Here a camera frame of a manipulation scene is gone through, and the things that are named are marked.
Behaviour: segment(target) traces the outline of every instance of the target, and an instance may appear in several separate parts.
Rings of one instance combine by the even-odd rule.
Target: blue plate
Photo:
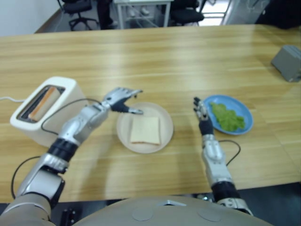
[[[211,102],[214,102],[216,104],[224,104],[227,107],[227,110],[234,110],[236,112],[237,116],[242,116],[245,119],[245,128],[237,130],[233,132],[225,131],[221,128],[220,124],[217,122],[215,115],[212,113],[212,107],[210,105]],[[212,120],[214,128],[217,130],[231,134],[231,135],[241,135],[249,132],[251,128],[253,127],[253,117],[249,109],[240,101],[236,100],[235,98],[225,96],[225,95],[213,95],[210,97],[207,97],[204,100],[204,104],[206,105],[209,116]]]

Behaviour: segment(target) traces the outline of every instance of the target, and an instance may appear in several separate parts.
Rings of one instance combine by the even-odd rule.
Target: white bread
[[[131,143],[147,143],[160,145],[159,136],[159,118],[158,117],[145,117],[134,116]]]
[[[28,115],[28,118],[39,121],[50,109],[54,102],[60,97],[56,87],[50,87],[35,109]]]

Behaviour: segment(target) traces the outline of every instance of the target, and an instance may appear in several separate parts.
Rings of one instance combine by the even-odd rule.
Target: gray device
[[[143,114],[124,103],[142,90],[116,88],[102,102],[84,107],[67,121],[48,152],[23,180],[14,201],[0,216],[1,226],[54,226],[49,220],[63,191],[61,177],[80,145],[108,117],[109,111]],[[225,163],[225,153],[214,135],[206,106],[194,99],[203,139],[202,158],[216,203],[180,197],[161,196],[133,198],[117,202],[96,212],[74,226],[268,226],[253,217],[240,197]]]
[[[271,62],[289,82],[300,81],[301,51],[292,45],[284,45]]]

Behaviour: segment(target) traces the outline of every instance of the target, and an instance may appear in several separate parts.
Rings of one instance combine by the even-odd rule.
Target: table leg
[[[167,26],[168,26],[169,12],[170,12],[170,2],[166,4],[165,17],[164,17],[164,25],[163,25],[163,27],[167,27]]]
[[[118,20],[119,20],[119,26],[120,29],[124,29],[124,23],[123,23],[123,15],[122,15],[122,5],[118,4],[117,5],[117,11],[118,11]]]

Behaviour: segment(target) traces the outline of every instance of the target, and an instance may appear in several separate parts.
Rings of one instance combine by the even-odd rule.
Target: green food
[[[225,131],[233,132],[238,128],[245,127],[244,117],[237,116],[234,110],[227,110],[223,104],[210,103],[212,112],[221,128]]]

